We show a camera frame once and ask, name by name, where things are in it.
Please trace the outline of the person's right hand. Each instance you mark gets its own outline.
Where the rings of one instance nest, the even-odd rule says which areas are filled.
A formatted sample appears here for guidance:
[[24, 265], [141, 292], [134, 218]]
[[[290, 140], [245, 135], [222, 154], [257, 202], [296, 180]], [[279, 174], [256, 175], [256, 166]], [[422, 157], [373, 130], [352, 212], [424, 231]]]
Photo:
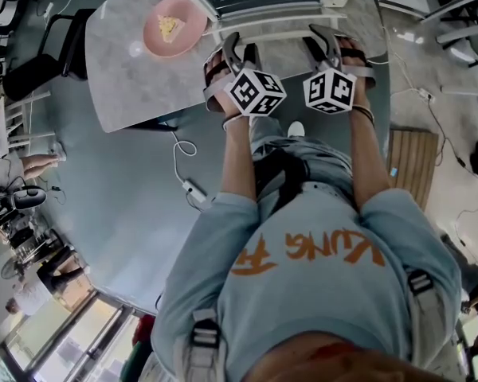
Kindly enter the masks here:
[[366, 67], [366, 56], [359, 43], [348, 37], [337, 37], [342, 62], [345, 65]]

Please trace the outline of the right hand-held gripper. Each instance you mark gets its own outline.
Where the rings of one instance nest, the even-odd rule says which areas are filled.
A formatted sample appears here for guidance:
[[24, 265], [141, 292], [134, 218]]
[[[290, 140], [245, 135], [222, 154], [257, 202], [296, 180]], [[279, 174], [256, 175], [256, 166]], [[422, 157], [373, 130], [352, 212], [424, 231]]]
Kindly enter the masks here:
[[309, 29], [312, 36], [303, 38], [304, 48], [312, 71], [318, 73], [303, 82], [306, 106], [327, 115], [351, 111], [357, 79], [375, 84], [374, 70], [343, 65], [334, 29], [317, 24]]

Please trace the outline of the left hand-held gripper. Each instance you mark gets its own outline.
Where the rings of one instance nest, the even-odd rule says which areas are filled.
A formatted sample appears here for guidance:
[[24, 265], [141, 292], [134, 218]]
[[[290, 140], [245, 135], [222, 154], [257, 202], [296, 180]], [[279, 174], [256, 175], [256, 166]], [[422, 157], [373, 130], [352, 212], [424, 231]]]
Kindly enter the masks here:
[[287, 93], [276, 75], [259, 71], [261, 59], [255, 43], [245, 46], [244, 67], [236, 53], [238, 32], [231, 33], [222, 43], [222, 58], [231, 73], [212, 83], [203, 91], [210, 111], [222, 111], [212, 103], [215, 95], [224, 92], [244, 116], [269, 116], [286, 98]]

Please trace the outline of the person's left hand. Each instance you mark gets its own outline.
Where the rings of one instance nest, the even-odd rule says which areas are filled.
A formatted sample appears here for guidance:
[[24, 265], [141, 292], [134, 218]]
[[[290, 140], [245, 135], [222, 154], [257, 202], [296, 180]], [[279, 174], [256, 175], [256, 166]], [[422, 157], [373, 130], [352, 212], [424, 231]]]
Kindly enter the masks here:
[[208, 88], [212, 83], [219, 81], [232, 71], [225, 61], [223, 52], [219, 50], [213, 53], [204, 64], [204, 72], [206, 87]]

